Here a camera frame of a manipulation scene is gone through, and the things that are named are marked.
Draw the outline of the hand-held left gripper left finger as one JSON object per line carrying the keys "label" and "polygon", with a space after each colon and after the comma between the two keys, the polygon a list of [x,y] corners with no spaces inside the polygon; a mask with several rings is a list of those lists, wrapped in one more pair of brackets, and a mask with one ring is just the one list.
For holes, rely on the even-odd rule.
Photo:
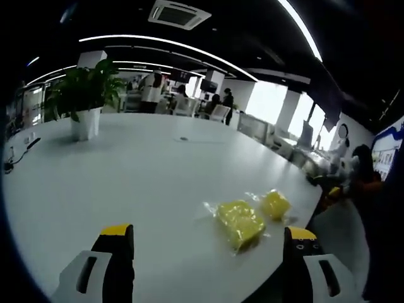
{"label": "hand-held left gripper left finger", "polygon": [[104,228],[89,251],[80,252],[59,275],[51,302],[132,302],[134,230]]}

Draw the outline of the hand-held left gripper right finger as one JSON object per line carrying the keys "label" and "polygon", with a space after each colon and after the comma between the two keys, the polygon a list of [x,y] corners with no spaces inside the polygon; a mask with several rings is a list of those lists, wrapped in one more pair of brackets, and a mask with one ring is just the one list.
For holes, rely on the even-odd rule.
{"label": "hand-held left gripper right finger", "polygon": [[360,302],[352,273],[307,229],[285,227],[282,268],[283,302]]}

